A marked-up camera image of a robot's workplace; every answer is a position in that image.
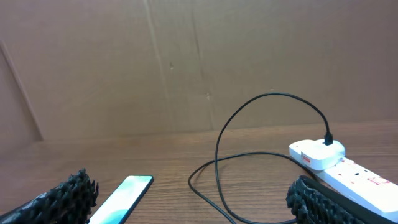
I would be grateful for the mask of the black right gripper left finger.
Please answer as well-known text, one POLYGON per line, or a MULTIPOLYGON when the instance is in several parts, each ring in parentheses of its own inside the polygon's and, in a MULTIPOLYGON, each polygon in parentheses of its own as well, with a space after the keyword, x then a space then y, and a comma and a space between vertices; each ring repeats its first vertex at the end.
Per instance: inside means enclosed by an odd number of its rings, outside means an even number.
POLYGON ((1 224, 86 224, 99 184, 85 169, 31 201, 1 215, 1 224))

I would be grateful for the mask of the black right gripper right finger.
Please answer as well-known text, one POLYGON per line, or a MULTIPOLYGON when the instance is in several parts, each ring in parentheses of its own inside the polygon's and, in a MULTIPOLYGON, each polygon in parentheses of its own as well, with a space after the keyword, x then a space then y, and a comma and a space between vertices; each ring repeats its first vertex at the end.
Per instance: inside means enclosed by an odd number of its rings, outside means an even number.
POLYGON ((286 202, 297 224, 396 224, 304 175, 289 187, 286 202))

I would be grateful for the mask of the blue Galaxy smartphone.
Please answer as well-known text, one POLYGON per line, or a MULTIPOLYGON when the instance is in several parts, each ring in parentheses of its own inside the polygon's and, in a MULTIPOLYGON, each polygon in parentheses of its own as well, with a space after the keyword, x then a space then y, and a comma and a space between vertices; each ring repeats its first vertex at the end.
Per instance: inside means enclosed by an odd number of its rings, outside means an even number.
POLYGON ((91 216, 89 224, 124 223, 154 181, 151 175, 130 175, 91 216))

